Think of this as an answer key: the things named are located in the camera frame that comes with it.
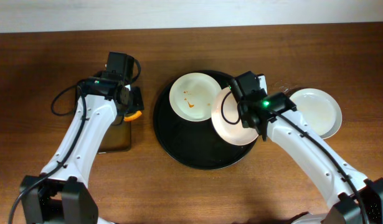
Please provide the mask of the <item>orange sponge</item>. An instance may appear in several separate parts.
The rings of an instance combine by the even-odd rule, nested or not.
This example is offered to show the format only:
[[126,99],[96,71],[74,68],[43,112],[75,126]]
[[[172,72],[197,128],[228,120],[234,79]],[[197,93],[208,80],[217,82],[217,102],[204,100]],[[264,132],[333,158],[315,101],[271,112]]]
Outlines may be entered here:
[[136,111],[134,113],[128,113],[124,116],[123,121],[124,122],[130,122],[138,119],[142,115],[141,111]]

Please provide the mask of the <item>white plate bottom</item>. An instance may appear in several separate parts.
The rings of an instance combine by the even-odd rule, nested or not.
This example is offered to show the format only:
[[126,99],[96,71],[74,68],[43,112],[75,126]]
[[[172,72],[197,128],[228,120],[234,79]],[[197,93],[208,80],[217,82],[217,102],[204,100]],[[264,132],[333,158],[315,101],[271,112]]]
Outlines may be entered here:
[[236,146],[250,144],[258,138],[258,133],[253,128],[244,128],[241,121],[237,124],[229,124],[222,116],[234,123],[238,120],[237,102],[231,94],[230,88],[226,87],[217,95],[211,108],[211,120],[216,133],[227,143]]

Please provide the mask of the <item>white plate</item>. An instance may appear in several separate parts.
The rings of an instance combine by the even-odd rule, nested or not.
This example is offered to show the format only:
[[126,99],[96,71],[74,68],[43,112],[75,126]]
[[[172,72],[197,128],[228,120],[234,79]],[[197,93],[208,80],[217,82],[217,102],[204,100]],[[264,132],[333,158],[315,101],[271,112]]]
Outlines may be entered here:
[[234,123],[238,120],[237,102],[231,94],[230,88],[226,87],[217,95],[211,108],[211,120],[216,133],[227,143],[236,146],[250,144],[258,138],[258,133],[253,128],[244,128],[241,121],[237,124],[229,124],[222,116]]
[[182,119],[192,122],[211,118],[211,108],[222,88],[205,73],[188,73],[179,77],[169,91],[169,103]]

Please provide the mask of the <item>white plate top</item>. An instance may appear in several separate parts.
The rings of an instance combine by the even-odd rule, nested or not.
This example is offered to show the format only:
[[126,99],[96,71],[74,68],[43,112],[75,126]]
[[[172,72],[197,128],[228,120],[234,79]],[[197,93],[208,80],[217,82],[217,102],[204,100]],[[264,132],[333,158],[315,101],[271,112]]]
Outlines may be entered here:
[[169,91],[169,103],[182,119],[192,122],[211,118],[211,108],[222,88],[205,73],[188,73],[179,77]]

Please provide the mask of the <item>pale green plate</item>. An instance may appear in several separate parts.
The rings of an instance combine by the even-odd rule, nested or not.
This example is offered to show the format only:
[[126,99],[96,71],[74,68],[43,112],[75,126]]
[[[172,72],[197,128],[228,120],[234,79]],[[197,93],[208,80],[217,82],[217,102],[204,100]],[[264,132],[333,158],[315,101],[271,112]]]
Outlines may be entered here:
[[343,121],[342,111],[338,102],[328,93],[304,88],[291,94],[290,99],[322,139],[330,138],[339,131]]

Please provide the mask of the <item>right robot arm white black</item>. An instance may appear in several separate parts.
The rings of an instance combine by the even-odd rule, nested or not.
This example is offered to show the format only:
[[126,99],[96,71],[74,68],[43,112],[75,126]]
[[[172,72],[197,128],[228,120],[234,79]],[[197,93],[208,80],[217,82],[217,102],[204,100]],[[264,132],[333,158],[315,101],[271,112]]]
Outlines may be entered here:
[[290,223],[383,223],[383,178],[372,181],[350,166],[308,126],[289,97],[268,95],[263,75],[245,72],[228,85],[241,125],[285,150],[329,207],[320,215],[301,213]]

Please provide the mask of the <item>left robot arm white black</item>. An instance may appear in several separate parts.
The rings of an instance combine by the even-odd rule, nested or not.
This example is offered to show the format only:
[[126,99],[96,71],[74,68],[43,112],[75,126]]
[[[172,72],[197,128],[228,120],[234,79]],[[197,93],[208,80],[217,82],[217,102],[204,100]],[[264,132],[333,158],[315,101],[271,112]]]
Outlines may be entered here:
[[38,176],[27,175],[8,216],[19,204],[27,223],[106,223],[88,191],[93,162],[115,120],[143,110],[140,62],[119,52],[108,54],[105,69],[73,85],[78,98],[73,120],[59,148]]

